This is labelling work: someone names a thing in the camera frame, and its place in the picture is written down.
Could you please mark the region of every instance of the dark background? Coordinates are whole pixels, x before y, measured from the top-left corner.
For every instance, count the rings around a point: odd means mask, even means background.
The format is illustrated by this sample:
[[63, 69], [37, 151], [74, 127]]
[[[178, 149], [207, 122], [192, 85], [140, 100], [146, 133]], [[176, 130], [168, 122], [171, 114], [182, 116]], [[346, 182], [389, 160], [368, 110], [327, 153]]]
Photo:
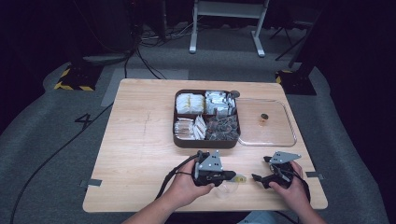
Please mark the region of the dark background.
[[[134, 18], [128, 17], [122, 1], [109, 1], [116, 2], [112, 7], [103, 7], [108, 1], [93, 2], [76, 1], [93, 31], [107, 38], [107, 44], [119, 43], [116, 47], [128, 49], [130, 29], [133, 29], [131, 23], [150, 23], [158, 34], [163, 31], [162, 5], [155, 1], [147, 1], [146, 6], [139, 4], [141, 7]], [[182, 1], [183, 4], [177, 4], [179, 1], [176, 0], [166, 2], [169, 3], [166, 8], [169, 23], [191, 19], [191, 10], [180, 8], [192, 7], [192, 0]], [[46, 75], [70, 61], [45, 3], [7, 0], [0, 6], [0, 133], [44, 93], [42, 82]], [[94, 40], [74, 2], [59, 1], [59, 4], [70, 22], [70, 38], [75, 38], [80, 54], [89, 56], [106, 52]], [[327, 78], [340, 119], [381, 189], [390, 223], [395, 220], [389, 209], [395, 205], [391, 200], [391, 182], [396, 177], [393, 136], [396, 133], [396, 106], [393, 105], [396, 96], [394, 5], [385, 0], [330, 1], [307, 38], [302, 51], [304, 57], [301, 58], [302, 63], [314, 63]], [[106, 14], [106, 8], [121, 10], [122, 13], [117, 16]], [[273, 25], [278, 26], [274, 19], [278, 14], [270, 10], [268, 13], [269, 18], [264, 25], [271, 27], [272, 20]]]

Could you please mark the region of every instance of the wooden table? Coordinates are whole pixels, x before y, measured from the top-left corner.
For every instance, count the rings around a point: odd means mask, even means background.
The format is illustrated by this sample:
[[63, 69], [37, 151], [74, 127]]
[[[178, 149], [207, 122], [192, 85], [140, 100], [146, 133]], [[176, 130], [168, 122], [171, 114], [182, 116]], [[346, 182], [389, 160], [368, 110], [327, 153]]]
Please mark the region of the wooden table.
[[[257, 82], [124, 79], [113, 105], [92, 179], [102, 180], [99, 187], [89, 186], [83, 208], [86, 212], [135, 212], [152, 202], [164, 177], [197, 148], [180, 148], [173, 142], [175, 94], [179, 90], [238, 90], [241, 98], [273, 99], [288, 110], [297, 142], [293, 147], [246, 147], [237, 143], [219, 151], [225, 170], [247, 177], [227, 198], [218, 189], [177, 211], [252, 211], [286, 210], [288, 207], [272, 190], [264, 189], [251, 174], [267, 176], [271, 172], [263, 156], [276, 151], [301, 154], [297, 162], [305, 172], [315, 172], [304, 140], [280, 85]], [[307, 181], [316, 209], [327, 207], [327, 199], [317, 177]]]

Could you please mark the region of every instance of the yellow and black tape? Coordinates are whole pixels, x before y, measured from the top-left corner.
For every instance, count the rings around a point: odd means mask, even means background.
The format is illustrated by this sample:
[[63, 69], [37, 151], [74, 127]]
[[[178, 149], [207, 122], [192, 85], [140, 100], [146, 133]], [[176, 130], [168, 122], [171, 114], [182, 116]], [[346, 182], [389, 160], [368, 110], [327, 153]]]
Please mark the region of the yellow and black tape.
[[85, 76], [85, 78], [80, 78], [84, 76], [81, 76], [75, 70], [71, 69], [71, 65], [69, 65], [62, 73], [54, 89], [55, 90], [61, 89], [68, 91], [94, 91], [96, 80], [100, 75], [100, 72], [99, 75], [96, 75], [96, 73], [97, 72], [90, 73], [87, 76]]
[[280, 74], [285, 74], [285, 73], [293, 73], [292, 71], [289, 71], [289, 70], [280, 70], [280, 71], [277, 71], [277, 72], [275, 72], [275, 78], [276, 78], [276, 83], [277, 84], [282, 84], [282, 78], [280, 77]]

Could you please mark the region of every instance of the person's hand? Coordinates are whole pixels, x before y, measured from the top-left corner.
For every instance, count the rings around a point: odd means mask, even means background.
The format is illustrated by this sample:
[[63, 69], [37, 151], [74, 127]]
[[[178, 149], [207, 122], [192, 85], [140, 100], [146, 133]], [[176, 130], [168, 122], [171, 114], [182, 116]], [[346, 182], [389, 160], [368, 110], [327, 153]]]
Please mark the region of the person's hand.
[[169, 199], [169, 203], [173, 203], [175, 210], [192, 203], [198, 197], [206, 195], [215, 187], [214, 184], [195, 186], [190, 175], [194, 164], [195, 161], [192, 160], [180, 167], [178, 172], [184, 174], [176, 174], [171, 187], [163, 195], [164, 198]]
[[[303, 178], [303, 169], [301, 168], [301, 166], [295, 161], [291, 161], [290, 164], [293, 167], [294, 171], [301, 178]], [[288, 207], [296, 213], [307, 209], [307, 207], [311, 207], [306, 197], [303, 183], [299, 178], [293, 178], [291, 181], [291, 185], [288, 189], [284, 189], [276, 182], [269, 183], [269, 186], [274, 189], [274, 191], [276, 191], [283, 198]]]

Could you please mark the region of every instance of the chair leg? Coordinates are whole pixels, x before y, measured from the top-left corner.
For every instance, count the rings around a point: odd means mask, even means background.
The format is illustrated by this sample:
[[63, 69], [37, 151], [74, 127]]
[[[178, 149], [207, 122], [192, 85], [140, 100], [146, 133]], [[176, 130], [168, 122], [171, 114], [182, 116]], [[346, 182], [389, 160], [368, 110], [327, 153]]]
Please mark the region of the chair leg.
[[192, 24], [192, 34], [191, 34], [191, 41], [190, 41], [190, 53], [195, 53], [197, 50], [198, 0], [195, 0], [193, 10], [194, 10], [194, 15], [192, 17], [193, 24]]
[[262, 48], [262, 42], [259, 39], [260, 31], [262, 30], [262, 23], [264, 22], [265, 14], [267, 13], [269, 0], [265, 0], [262, 5], [262, 13], [260, 14], [259, 21], [257, 22], [256, 31], [251, 32], [251, 36], [253, 37], [254, 45], [256, 46], [257, 53], [259, 57], [264, 57], [265, 52]]
[[295, 42], [293, 45], [291, 45], [285, 52], [283, 52], [281, 55], [279, 55], [277, 58], [275, 58], [275, 61], [278, 61], [283, 55], [287, 54], [291, 49], [296, 47], [298, 44], [300, 44], [303, 40], [305, 39], [305, 36], [303, 38], [299, 39], [297, 42]]
[[291, 45], [293, 45], [293, 43], [291, 42], [291, 39], [290, 39], [290, 36], [289, 36], [289, 33], [288, 33], [288, 30], [287, 30], [287, 29], [285, 29], [285, 33], [286, 33], [286, 36], [288, 37], [289, 43], [290, 43]]
[[300, 46], [297, 48], [296, 52], [294, 53], [293, 57], [291, 58], [289, 62], [289, 68], [292, 68], [294, 63], [296, 62], [298, 56], [300, 55], [300, 51], [305, 43], [306, 37], [308, 36], [309, 32], [311, 29], [307, 29], [305, 32], [305, 36], [303, 37], [303, 43], [300, 44]]
[[273, 39], [273, 38], [274, 38], [277, 34], [279, 34], [279, 32], [281, 32], [282, 30], [283, 30], [283, 27], [277, 29], [277, 31], [276, 31], [273, 35], [271, 35], [270, 39]]

